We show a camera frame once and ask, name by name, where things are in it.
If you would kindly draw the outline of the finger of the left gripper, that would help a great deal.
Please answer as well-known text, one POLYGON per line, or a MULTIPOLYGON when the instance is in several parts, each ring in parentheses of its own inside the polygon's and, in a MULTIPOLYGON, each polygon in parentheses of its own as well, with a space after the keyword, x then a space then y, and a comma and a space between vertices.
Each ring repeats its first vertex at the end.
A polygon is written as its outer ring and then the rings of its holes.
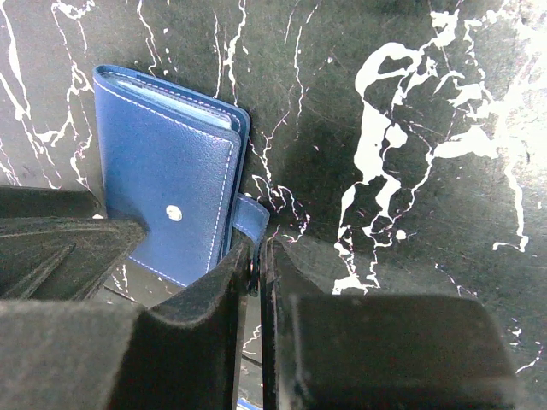
POLYGON ((133 219, 99 219, 89 191, 1 188, 1 297, 83 301, 144 241, 133 219))

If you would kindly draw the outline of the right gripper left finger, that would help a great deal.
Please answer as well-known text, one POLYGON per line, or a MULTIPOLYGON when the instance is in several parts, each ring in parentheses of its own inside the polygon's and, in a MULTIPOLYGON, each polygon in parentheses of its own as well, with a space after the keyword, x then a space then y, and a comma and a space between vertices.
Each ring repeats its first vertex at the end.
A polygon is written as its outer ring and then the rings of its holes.
POLYGON ((2 408, 235 408, 251 254, 151 308, 3 302, 2 408))

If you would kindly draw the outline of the blue card holder wallet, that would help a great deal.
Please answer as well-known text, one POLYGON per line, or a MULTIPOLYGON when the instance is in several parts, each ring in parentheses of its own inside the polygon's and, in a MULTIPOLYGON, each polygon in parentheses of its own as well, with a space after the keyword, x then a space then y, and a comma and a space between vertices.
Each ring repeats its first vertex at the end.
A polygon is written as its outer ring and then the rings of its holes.
POLYGON ((129 68, 93 71, 106 209, 147 231, 131 261, 178 285, 215 268, 234 231, 255 246, 269 213, 239 190, 250 117, 129 68))

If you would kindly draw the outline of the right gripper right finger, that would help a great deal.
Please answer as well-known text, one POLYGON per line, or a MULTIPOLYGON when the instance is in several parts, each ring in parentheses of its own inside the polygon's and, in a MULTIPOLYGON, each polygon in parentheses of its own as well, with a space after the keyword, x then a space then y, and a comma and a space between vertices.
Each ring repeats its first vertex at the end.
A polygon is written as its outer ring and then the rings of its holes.
POLYGON ((274 239, 262 245, 266 409, 514 409, 497 323, 444 295, 321 291, 274 239))

